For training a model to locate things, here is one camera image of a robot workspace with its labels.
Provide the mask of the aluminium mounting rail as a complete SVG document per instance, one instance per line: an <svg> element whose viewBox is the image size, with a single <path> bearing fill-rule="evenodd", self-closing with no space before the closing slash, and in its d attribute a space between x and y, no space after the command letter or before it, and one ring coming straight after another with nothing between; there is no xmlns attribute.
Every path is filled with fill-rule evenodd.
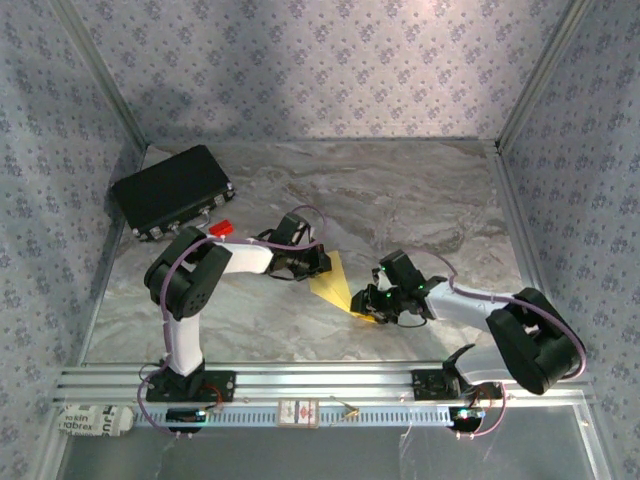
<svg viewBox="0 0 640 480"><path fill-rule="evenodd" d="M364 403L412 401L411 371L440 370L436 363L311 362L295 364L211 364L207 371L236 373L232 401L266 404L280 398L319 398ZM154 368L91 364L64 370L53 392L61 404L131 404Z"/></svg>

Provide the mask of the aluminium side rail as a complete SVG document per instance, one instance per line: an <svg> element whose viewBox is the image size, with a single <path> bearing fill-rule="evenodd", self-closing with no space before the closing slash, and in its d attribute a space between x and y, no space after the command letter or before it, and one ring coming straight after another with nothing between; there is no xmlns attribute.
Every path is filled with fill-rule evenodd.
<svg viewBox="0 0 640 480"><path fill-rule="evenodd" d="M558 307L557 301L550 292L524 205L507 169L507 163L500 155L494 141L486 141L485 146L488 149L489 168L505 217L521 280L526 285L540 290L554 307Z"/></svg>
<svg viewBox="0 0 640 480"><path fill-rule="evenodd" d="M124 242L124 245L128 246L134 239L129 231L126 218L115 200L112 187L121 179L131 176L142 169L147 150L148 144L145 143L141 147L134 145L122 150L101 197L102 211L108 217L105 220L107 229L104 234L100 233L97 236L99 242L97 243L97 248L93 250L93 252L99 253L100 256L88 290L89 297L83 310L82 344L77 355L77 366L81 366L85 362L89 352L95 325L104 303L104 297L112 276L114 263L119 255L121 243Z"/></svg>

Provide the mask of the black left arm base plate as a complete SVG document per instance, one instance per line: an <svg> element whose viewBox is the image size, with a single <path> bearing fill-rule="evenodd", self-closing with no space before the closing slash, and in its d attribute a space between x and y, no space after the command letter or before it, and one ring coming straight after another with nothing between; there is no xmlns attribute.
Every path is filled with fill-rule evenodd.
<svg viewBox="0 0 640 480"><path fill-rule="evenodd" d="M231 402L235 382L233 371L200 370L184 377L168 369L151 379L145 399L152 403Z"/></svg>

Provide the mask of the black left controller board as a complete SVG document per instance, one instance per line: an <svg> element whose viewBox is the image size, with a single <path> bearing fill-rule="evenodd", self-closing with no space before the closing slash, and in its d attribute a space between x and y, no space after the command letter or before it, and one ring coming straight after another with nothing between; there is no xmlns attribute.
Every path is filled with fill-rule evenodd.
<svg viewBox="0 0 640 480"><path fill-rule="evenodd" d="M205 424L207 419L207 412L197 408L170 408L165 415L172 433L197 433L201 428L196 424Z"/></svg>

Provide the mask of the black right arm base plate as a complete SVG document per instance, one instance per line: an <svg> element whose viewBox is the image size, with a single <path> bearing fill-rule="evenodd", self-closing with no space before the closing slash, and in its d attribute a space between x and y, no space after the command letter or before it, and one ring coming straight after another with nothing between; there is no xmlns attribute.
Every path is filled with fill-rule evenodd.
<svg viewBox="0 0 640 480"><path fill-rule="evenodd" d="M448 370L419 369L411 371L411 385L415 400L498 400L501 389L492 383L471 385L459 374Z"/></svg>

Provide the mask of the black controller board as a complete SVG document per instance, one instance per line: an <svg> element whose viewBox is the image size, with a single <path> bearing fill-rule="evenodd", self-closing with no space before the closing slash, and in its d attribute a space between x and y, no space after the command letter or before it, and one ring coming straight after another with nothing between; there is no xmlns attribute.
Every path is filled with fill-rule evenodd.
<svg viewBox="0 0 640 480"><path fill-rule="evenodd" d="M484 421L486 412L478 407L452 407L449 409L450 429L461 433L475 433Z"/></svg>
<svg viewBox="0 0 640 480"><path fill-rule="evenodd" d="M197 433L201 428L196 424L205 424L207 419L207 412L197 408L170 408L165 415L172 433Z"/></svg>

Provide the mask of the aluminium frame post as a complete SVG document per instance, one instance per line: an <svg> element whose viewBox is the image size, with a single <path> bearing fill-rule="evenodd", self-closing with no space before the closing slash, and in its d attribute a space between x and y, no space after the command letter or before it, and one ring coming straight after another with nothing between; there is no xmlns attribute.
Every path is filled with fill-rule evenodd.
<svg viewBox="0 0 640 480"><path fill-rule="evenodd" d="M495 146L499 154L506 154L513 147L594 1L570 0L567 4L496 138Z"/></svg>
<svg viewBox="0 0 640 480"><path fill-rule="evenodd" d="M127 136L139 150L145 151L148 142L72 0L48 1Z"/></svg>

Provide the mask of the white roll with black print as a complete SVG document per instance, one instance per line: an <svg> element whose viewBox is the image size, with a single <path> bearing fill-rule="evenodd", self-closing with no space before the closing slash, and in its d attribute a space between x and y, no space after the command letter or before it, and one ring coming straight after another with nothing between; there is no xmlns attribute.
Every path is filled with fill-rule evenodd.
<svg viewBox="0 0 640 480"><path fill-rule="evenodd" d="M58 430L70 436L119 437L133 424L133 410L116 405L68 404L57 417Z"/></svg>

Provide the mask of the thin aluminium edge rail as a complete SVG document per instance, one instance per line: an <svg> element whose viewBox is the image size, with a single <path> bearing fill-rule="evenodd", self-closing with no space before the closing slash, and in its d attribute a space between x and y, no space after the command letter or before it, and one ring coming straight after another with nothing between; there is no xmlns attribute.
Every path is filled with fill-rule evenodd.
<svg viewBox="0 0 640 480"><path fill-rule="evenodd" d="M500 145L499 139L496 138L479 138L473 136L445 136L445 137L433 137L433 136L414 136L414 137L318 137L318 138L285 138L285 139L223 139L214 140L212 138L196 139L196 140L181 140L181 141L148 141L148 147L156 148L173 148L181 146L195 146L195 145L251 145L257 146L258 144L315 144L315 143L398 143L398 142L438 142L438 143L461 143L461 142L484 142L489 145Z"/></svg>

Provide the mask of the white card with red print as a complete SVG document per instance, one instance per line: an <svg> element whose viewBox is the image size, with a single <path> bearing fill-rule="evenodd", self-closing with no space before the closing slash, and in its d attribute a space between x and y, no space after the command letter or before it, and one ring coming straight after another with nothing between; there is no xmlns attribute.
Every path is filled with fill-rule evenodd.
<svg viewBox="0 0 640 480"><path fill-rule="evenodd" d="M315 429L319 427L317 399L280 399L277 406L278 427Z"/></svg>

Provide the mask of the black right controller board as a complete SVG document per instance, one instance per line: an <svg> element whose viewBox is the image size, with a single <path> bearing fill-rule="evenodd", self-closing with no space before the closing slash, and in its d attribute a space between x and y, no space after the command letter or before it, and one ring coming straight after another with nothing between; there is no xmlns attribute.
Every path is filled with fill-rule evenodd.
<svg viewBox="0 0 640 480"><path fill-rule="evenodd" d="M486 412L478 407L452 407L449 409L450 429L461 433L475 433L484 421Z"/></svg>

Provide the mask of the yellow paper sheet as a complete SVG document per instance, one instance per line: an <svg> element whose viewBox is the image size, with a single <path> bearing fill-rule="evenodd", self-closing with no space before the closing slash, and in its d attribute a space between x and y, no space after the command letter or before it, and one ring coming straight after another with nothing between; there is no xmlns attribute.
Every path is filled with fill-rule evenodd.
<svg viewBox="0 0 640 480"><path fill-rule="evenodd" d="M375 323L372 316L356 313L350 309L352 295L340 254L338 251L331 251L328 257L331 260L331 270L310 278L310 291L355 318Z"/></svg>

